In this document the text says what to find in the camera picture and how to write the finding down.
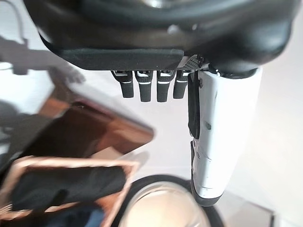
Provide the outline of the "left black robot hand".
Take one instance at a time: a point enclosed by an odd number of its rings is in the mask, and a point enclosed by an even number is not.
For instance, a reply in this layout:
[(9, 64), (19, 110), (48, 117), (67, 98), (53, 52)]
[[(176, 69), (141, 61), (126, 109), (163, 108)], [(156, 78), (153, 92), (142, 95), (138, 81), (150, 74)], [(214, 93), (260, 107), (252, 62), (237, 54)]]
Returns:
[(188, 93), (191, 187), (214, 205), (229, 182), (256, 105), (262, 65), (287, 46), (299, 0), (26, 0), (45, 46), (85, 70), (109, 70), (124, 97)]

